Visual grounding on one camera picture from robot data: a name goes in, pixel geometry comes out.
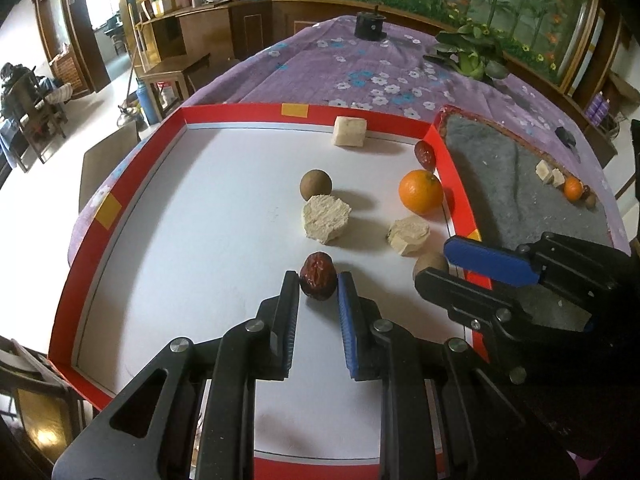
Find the brown longan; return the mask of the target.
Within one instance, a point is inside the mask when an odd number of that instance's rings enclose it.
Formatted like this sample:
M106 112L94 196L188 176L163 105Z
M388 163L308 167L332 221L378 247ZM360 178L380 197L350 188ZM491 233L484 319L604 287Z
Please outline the brown longan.
M594 194L589 194L585 199L585 206L588 209L594 209L597 206L597 197Z
M420 272L428 268L433 268L448 273L449 263L446 257L440 252L424 252L416 259L416 262L414 263L412 278L416 278L416 276Z

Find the orange mandarin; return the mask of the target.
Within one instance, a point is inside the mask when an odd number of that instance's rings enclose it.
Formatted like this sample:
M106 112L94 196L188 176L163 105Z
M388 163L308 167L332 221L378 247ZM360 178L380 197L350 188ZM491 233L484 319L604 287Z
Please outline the orange mandarin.
M412 170L400 180L398 195L408 210L418 216L426 216L442 206L444 189L431 171Z
M575 177L566 177L563 184L563 194L569 202L578 202L584 194L582 181Z

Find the wrinkled dark red jujube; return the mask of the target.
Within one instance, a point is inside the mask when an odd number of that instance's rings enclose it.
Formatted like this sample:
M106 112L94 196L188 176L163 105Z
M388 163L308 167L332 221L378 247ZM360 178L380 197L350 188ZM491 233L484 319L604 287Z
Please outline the wrinkled dark red jujube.
M325 252L314 252L299 272L303 293L315 300L328 300L337 288L337 273L332 258Z

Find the beige cake hexagon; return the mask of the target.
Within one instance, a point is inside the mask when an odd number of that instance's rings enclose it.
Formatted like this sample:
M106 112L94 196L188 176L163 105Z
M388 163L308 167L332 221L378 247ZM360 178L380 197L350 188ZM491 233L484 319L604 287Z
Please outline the beige cake hexagon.
M311 196L303 206L302 219L306 237L327 245L346 230L352 207L332 195Z

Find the beige cake block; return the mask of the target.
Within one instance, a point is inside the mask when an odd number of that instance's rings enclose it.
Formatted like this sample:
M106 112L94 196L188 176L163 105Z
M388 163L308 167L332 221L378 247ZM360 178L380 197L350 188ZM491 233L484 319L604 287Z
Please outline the beige cake block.
M359 117L337 116L332 143L341 148L362 148L366 140L367 121Z

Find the brown longan fruit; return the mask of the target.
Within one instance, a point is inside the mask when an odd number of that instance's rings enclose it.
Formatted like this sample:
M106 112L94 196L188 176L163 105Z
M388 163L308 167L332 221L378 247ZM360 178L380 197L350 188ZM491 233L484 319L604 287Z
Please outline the brown longan fruit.
M312 196L330 195L333 190L331 177L321 169L311 169L303 175L299 182L299 193L306 202Z

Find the small black object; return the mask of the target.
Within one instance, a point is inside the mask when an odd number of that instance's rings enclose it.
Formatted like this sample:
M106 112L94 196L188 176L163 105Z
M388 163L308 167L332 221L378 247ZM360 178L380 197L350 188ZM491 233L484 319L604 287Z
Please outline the small black object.
M564 127L556 128L554 130L554 134L560 140L560 142L569 150L574 150L574 148L576 148L575 137Z

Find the purple bottles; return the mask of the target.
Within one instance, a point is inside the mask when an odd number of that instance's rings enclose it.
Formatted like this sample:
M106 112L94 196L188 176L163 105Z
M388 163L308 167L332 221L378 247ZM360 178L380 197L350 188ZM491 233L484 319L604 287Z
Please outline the purple bottles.
M593 127L601 125L610 109L610 100L599 91L587 107L586 116Z

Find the red white shallow box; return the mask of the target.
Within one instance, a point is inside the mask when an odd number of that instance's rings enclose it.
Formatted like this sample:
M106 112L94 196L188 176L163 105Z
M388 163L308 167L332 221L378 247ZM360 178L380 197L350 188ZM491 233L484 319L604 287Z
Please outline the red white shallow box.
M425 219L422 250L478 229L436 127L366 113L362 148L341 148L331 130L343 111L299 104L183 107L137 151L82 240L63 289L49 358L99 414L166 344L221 337L254 318L314 252L358 295L416 338L443 344L470 331L422 299L413 258L386 234L408 216L400 180L416 169L414 144L436 154L442 206ZM352 207L346 230L323 245L306 237L300 179L321 169L330 195ZM326 301L299 285L288 378L255 391L251 479L382 479L382 382L349 374L337 288Z

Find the dark wooden stool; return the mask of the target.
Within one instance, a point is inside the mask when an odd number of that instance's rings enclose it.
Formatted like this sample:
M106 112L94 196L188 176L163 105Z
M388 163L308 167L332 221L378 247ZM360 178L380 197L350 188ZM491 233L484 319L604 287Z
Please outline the dark wooden stool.
M126 122L85 152L80 174L78 211L84 209L101 184L139 142L136 124Z

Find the black cylindrical object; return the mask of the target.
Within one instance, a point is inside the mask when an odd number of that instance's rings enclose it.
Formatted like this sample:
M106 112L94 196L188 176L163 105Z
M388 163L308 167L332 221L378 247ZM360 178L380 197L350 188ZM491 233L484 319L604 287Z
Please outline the black cylindrical object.
M354 35L361 40L382 41L386 38L384 22L385 16L378 13L378 6L371 11L360 11L356 15Z

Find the purple floral tablecloth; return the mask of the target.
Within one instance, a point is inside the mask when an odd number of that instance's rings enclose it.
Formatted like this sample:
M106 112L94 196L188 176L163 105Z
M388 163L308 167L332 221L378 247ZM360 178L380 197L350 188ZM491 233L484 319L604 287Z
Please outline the purple floral tablecloth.
M303 103L375 110L434 122L454 106L507 128L553 157L596 193L615 248L629 240L600 162L574 119L559 103L510 74L495 84L466 78L425 61L435 39L385 24L382 41L360 40L356 20L343 15L306 27L239 62L186 100L217 103ZM576 140L569 150L555 136L564 127Z

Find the blue water bottle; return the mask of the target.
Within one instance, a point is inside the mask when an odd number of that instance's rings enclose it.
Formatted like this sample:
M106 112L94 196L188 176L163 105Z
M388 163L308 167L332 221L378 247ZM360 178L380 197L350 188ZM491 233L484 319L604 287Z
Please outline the blue water bottle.
M157 112L154 108L149 90L146 88L145 83L140 79L137 80L136 95L143 110L146 121L150 126L156 125L158 123Z

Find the wooden side table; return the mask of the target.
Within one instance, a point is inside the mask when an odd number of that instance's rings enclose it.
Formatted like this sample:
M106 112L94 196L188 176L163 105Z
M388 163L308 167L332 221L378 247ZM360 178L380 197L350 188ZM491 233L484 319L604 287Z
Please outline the wooden side table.
M149 90L158 124L194 93L191 77L209 66L210 54L178 55L165 58L137 76Z

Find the seated person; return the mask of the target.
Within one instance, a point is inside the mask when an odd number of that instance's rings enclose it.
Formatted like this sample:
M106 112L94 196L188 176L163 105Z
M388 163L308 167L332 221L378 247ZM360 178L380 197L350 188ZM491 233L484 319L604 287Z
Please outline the seated person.
M32 70L22 64L6 63L1 69L1 114L4 118L18 122L25 115L34 119L43 118L38 103L43 99L39 80Z

